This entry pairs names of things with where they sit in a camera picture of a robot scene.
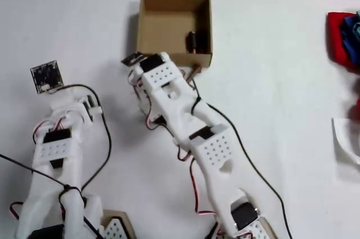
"white plastic part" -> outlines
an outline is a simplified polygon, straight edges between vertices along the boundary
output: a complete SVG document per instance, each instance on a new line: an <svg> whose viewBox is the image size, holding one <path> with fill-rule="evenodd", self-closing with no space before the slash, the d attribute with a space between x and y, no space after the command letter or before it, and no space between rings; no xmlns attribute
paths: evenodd
<svg viewBox="0 0 360 239"><path fill-rule="evenodd" d="M239 169L240 150L233 140L228 126L219 124L214 111L200 101L194 111L194 117L200 119L206 126L211 127L213 135L209 138L200 136L190 139L192 121L186 120L194 105L197 94L184 80L181 72L170 60L167 53L160 56L164 63L146 73L140 65L134 68L133 81L142 79L142 87L146 90L152 109L164 117L167 127L174 135L176 144L185 151L191 150L195 160L205 177L206 188L210 203L216 212L216 218L228 235L234 236L238 231L231 215L234 202L242 204L248 201L245 193L240 189ZM141 97L141 106L148 107L149 101Z"/></svg>
<svg viewBox="0 0 360 239"><path fill-rule="evenodd" d="M47 124L42 125L36 132L36 147L32 167L40 172L48 174L58 181L81 189L82 177L82 152L80 148L81 135L84 128L92 125L90 117L81 103L83 100L73 98L69 101L69 95L63 106L56 107L51 116L47 118ZM70 128L71 137L59 141L43 143L46 133L53 129L54 123L59 122L64 128ZM62 168L53 169L50 161L63 159ZM42 228L43 222L52 205L59 204L58 196L64 190L60 184L33 173L29 196L24 202L20 214L19 225L15 237L17 239L28 238L34 230ZM95 238L93 232L89 232L84 224L84 215L89 215L91 223L99 228L102 217L100 199L92 198L84 202L77 190L70 190L61 197L61 202L66 211L64 239Z"/></svg>
<svg viewBox="0 0 360 239"><path fill-rule="evenodd" d="M119 219L113 218L104 231L105 239L128 239L124 227Z"/></svg>
<svg viewBox="0 0 360 239"><path fill-rule="evenodd" d="M254 239L272 239L273 236L269 235L261 224L260 220L252 222L252 224L246 226L244 229L238 232L238 235L243 235L246 232L251 232ZM241 239L250 239L250 235L242 237Z"/></svg>
<svg viewBox="0 0 360 239"><path fill-rule="evenodd" d="M360 124L356 121L333 119L336 139L353 162L360 165Z"/></svg>

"robotic arm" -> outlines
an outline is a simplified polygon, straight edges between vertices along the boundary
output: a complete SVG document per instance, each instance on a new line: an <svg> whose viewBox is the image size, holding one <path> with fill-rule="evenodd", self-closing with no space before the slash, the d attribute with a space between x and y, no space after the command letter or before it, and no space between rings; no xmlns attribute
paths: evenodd
<svg viewBox="0 0 360 239"><path fill-rule="evenodd" d="M52 96L56 99L52 114L34 130L36 146L32 168L81 190L82 134L102 110L93 104L91 96L76 98L67 93L63 91ZM64 191L62 185L33 173L16 238L50 238L59 231L66 239L96 238L85 225L84 217L98 230L103 212L101 200L95 195L85 196L83 200L77 189ZM64 225L42 229L51 207L59 202L63 206Z"/></svg>
<svg viewBox="0 0 360 239"><path fill-rule="evenodd" d="M243 234L245 227L235 220L234 209L249 203L240 189L237 163L241 154L232 130L218 122L215 112L198 98L167 53L148 57L132 73L130 83L147 114L146 123L160 118L166 121L174 143L197 161L222 230L231 237ZM257 214L253 221L258 221Z"/></svg>

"circuit board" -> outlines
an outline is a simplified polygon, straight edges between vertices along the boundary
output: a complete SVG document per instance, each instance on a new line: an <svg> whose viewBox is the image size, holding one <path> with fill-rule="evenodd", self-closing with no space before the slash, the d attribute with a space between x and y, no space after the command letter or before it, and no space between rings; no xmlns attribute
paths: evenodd
<svg viewBox="0 0 360 239"><path fill-rule="evenodd" d="M57 61L30 69L38 94L64 86Z"/></svg>

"blue fabric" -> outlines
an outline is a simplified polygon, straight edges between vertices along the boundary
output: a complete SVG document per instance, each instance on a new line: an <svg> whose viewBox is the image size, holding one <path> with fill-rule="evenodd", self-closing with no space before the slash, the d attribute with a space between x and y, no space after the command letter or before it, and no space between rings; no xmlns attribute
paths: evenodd
<svg viewBox="0 0 360 239"><path fill-rule="evenodd" d="M356 15L358 17L358 22L353 26L353 34L356 37L358 44L360 44L360 10L356 12Z"/></svg>
<svg viewBox="0 0 360 239"><path fill-rule="evenodd" d="M347 51L351 62L355 65L360 65L360 45L357 37L353 33L354 25L358 21L359 19L357 16L346 17L340 27L344 48Z"/></svg>

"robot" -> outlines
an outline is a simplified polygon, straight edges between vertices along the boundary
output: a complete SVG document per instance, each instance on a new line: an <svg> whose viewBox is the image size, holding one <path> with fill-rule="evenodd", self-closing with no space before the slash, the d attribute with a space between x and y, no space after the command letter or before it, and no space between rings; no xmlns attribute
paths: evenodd
<svg viewBox="0 0 360 239"><path fill-rule="evenodd" d="M140 109L146 114L147 127L166 127L179 150L187 152L184 158L178 158L193 157L190 174L195 191L195 212L214 214L221 233L230 237L252 238L262 233L267 236L264 238L274 238L270 229L266 229L268 225L264 218L259 217L257 209L240 188L236 174L241 169L237 163L242 156L233 140L232 129L219 123L215 111L200 98L196 85L194 91L167 53L138 57L133 62L129 82L136 91ZM195 126L189 114L201 124ZM197 189L191 170L194 161L204 175L214 211L198 211Z"/></svg>

